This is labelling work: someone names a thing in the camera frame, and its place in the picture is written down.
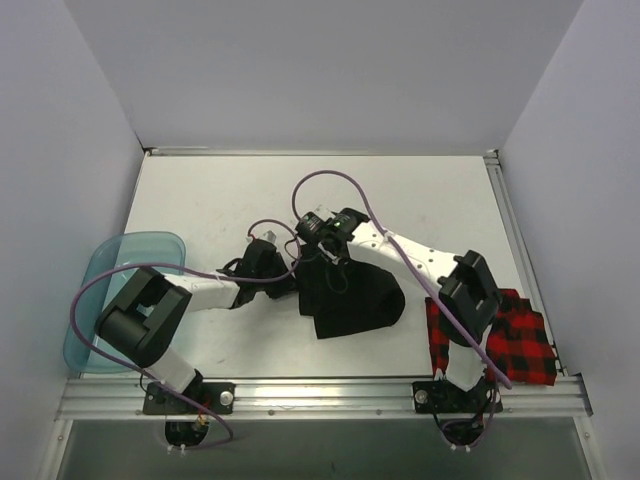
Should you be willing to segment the black long sleeve shirt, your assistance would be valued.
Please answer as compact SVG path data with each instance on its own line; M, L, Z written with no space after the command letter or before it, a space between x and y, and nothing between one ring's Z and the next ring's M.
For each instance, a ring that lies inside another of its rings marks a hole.
M313 319L320 340L391 327L406 305L388 271L356 261L333 265L311 245L302 247L296 281L299 314Z

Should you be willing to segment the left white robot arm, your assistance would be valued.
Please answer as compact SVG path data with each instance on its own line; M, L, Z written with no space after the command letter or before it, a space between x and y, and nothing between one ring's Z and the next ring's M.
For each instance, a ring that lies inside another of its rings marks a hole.
M165 274L139 268L98 317L94 331L138 369L167 386L166 398L180 411L202 399L197 370L171 348L188 313L240 308L263 292L275 300L297 290L277 247L254 239L244 255L204 276Z

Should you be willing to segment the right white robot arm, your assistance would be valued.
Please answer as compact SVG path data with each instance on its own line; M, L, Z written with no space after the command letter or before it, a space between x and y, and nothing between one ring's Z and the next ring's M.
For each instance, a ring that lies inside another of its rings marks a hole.
M465 409L479 397L484 370L510 389L512 381L486 352L486 339L502 295L486 259L419 244L383 227L374 215L345 208L328 218L310 211L297 218L296 232L335 266L356 261L378 267L421 287L444 314L456 346L443 370L446 402Z

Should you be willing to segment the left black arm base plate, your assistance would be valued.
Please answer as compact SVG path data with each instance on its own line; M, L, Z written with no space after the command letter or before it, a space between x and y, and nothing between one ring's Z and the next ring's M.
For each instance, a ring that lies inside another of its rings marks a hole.
M183 395L216 414L228 415L233 412L235 387L236 385L231 382L195 379L185 389ZM146 387L142 412L145 415L195 415L202 412L202 409L176 398L161 388L159 383L152 382Z

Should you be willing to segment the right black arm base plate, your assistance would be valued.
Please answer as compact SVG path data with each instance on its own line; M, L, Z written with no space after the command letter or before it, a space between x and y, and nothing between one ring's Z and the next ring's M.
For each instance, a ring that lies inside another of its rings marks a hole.
M412 383L414 411L418 414L476 414L487 412L494 384L485 379L469 391L446 380Z

